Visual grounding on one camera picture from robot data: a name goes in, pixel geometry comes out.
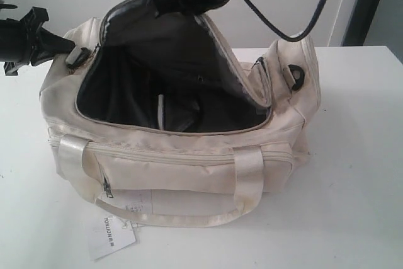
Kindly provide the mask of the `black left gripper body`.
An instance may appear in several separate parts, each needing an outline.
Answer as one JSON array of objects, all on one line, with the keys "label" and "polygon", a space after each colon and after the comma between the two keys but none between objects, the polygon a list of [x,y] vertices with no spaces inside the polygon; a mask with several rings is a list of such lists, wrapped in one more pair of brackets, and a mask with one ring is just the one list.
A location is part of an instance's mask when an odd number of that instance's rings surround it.
[{"label": "black left gripper body", "polygon": [[1,62],[7,76],[17,76],[23,66],[38,66],[50,60],[45,48],[45,8],[33,7],[20,20],[1,20]]}]

